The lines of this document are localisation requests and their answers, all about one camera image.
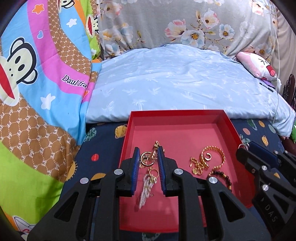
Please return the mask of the pink cartoon plush cushion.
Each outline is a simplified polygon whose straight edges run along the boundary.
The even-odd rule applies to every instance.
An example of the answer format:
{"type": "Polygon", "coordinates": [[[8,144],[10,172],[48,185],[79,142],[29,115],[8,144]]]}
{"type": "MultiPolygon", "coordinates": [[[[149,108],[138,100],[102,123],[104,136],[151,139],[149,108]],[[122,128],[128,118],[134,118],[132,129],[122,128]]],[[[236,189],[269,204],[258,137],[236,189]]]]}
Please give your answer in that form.
{"type": "Polygon", "coordinates": [[[254,53],[239,52],[236,58],[254,77],[269,82],[277,80],[278,76],[275,70],[261,56],[254,53]]]}

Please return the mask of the gold hoop earring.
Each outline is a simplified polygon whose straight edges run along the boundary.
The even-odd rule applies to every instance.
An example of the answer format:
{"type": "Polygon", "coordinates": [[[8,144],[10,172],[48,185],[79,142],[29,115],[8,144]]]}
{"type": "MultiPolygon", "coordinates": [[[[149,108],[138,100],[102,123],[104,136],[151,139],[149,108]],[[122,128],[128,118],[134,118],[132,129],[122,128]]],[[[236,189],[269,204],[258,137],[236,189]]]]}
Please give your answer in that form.
{"type": "Polygon", "coordinates": [[[157,151],[144,152],[140,156],[140,168],[151,167],[157,161],[157,151]]]}

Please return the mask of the pearl cluster earring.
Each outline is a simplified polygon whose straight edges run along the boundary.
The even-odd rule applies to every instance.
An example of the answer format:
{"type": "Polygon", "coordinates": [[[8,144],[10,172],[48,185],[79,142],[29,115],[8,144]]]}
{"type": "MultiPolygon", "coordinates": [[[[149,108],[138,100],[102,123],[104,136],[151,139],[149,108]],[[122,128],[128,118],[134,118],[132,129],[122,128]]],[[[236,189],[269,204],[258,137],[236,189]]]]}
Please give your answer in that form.
{"type": "Polygon", "coordinates": [[[143,178],[143,186],[140,194],[138,208],[142,209],[147,202],[147,199],[152,195],[151,191],[158,182],[159,171],[155,168],[149,168],[143,178]]]}

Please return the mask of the gold twisted bangle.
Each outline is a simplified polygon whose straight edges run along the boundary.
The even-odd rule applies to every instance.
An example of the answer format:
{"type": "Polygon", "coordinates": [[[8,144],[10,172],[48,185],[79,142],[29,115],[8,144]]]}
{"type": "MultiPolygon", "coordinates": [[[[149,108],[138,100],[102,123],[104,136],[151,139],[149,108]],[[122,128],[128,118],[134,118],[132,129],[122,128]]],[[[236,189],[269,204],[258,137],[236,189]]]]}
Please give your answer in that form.
{"type": "Polygon", "coordinates": [[[223,150],[218,146],[206,146],[200,154],[200,161],[204,169],[213,171],[219,170],[226,162],[226,156],[223,150]]]}

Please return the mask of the light blue pillow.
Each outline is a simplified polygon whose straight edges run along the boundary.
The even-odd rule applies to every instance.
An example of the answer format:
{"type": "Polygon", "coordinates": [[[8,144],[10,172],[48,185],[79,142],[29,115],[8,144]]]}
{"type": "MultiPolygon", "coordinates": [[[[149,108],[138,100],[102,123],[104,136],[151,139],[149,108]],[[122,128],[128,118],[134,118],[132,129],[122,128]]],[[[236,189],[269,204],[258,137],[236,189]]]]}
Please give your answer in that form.
{"type": "Polygon", "coordinates": [[[295,111],[242,64],[182,44],[134,49],[102,62],[87,123],[128,120],[132,111],[223,110],[231,119],[266,119],[288,137],[295,111]]]}

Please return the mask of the grey floral blanket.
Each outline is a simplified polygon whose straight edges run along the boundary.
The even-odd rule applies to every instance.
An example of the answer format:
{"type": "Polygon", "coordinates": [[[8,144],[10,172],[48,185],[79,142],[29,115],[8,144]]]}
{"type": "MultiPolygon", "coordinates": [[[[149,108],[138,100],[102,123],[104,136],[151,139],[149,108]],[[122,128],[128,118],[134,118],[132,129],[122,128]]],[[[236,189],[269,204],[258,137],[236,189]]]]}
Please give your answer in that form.
{"type": "Polygon", "coordinates": [[[278,46],[278,18],[271,1],[98,1],[104,57],[184,44],[234,58],[240,51],[266,60],[278,46]]]}

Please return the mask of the gold ornate earring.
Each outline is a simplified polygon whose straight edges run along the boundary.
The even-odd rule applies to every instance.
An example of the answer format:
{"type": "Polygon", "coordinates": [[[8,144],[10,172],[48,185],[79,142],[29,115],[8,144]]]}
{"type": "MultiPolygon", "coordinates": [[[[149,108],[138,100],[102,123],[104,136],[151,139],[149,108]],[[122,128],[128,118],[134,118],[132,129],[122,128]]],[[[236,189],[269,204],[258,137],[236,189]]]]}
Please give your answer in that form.
{"type": "Polygon", "coordinates": [[[158,148],[160,147],[160,144],[158,141],[154,142],[154,147],[153,147],[153,152],[157,153],[158,152],[158,148]]]}

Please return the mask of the navy planet print sheet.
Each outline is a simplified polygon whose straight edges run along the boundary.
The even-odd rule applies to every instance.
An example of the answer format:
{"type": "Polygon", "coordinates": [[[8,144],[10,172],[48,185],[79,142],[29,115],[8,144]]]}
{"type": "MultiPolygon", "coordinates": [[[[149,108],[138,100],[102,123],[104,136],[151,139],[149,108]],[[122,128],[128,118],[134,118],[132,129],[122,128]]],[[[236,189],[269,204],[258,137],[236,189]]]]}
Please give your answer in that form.
{"type": "MultiPolygon", "coordinates": [[[[244,143],[254,141],[268,151],[283,153],[285,148],[270,121],[232,119],[232,124],[244,143]]],[[[78,151],[64,183],[61,196],[80,178],[91,178],[110,172],[118,166],[124,137],[116,138],[115,130],[127,127],[126,122],[88,124],[88,133],[78,151]]]]}

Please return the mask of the red jewelry tray box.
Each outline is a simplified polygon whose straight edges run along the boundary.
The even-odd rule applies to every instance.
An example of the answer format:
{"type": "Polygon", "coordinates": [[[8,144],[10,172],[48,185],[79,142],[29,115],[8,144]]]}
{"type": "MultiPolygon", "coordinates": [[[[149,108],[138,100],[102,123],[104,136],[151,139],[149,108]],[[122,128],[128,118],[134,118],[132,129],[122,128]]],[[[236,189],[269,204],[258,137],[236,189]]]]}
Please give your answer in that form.
{"type": "MultiPolygon", "coordinates": [[[[155,142],[165,149],[179,168],[191,172],[190,158],[198,157],[206,146],[219,147],[226,156],[221,170],[230,177],[233,194],[251,207],[255,195],[253,176],[236,159],[241,143],[232,122],[222,110],[156,110],[133,111],[127,126],[121,159],[133,156],[135,148],[150,151],[155,142]]],[[[120,199],[119,226],[131,232],[171,233],[179,228],[178,199],[165,197],[161,185],[152,188],[144,207],[138,202],[146,169],[138,173],[133,197],[120,199]]]]}

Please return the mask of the colourful monkey cartoon quilt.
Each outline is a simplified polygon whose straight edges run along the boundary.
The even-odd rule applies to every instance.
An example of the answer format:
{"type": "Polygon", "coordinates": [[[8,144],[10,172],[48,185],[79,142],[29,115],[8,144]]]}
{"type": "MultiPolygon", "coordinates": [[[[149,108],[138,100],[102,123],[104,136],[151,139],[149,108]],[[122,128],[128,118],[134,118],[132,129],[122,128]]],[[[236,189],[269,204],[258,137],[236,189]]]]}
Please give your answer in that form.
{"type": "Polygon", "coordinates": [[[1,1],[1,229],[26,240],[75,173],[101,69],[98,1],[1,1]]]}

